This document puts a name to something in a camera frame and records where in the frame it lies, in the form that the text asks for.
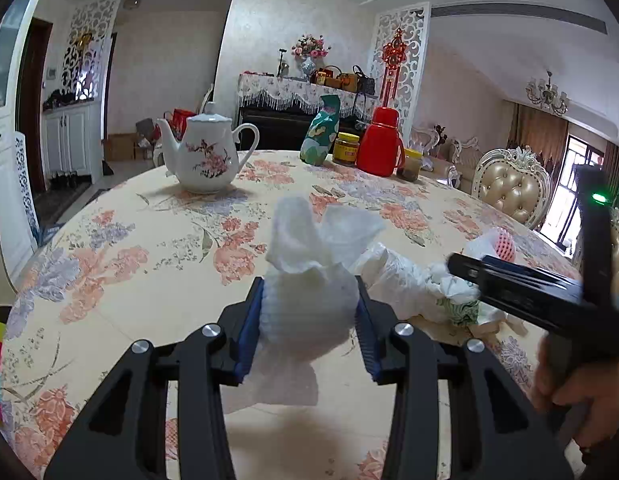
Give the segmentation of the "person's right hand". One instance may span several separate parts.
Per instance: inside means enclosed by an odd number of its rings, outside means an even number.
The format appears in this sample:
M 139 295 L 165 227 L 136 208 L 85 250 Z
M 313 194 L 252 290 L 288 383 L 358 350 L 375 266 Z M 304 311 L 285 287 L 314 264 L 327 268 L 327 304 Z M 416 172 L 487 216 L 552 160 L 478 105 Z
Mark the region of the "person's right hand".
M 556 384 L 548 359 L 549 337 L 538 347 L 532 403 L 541 413 L 554 405 L 587 402 L 589 412 L 574 441 L 581 448 L 591 448 L 611 439 L 619 431 L 619 362 L 590 365 L 575 370 L 562 385 Z

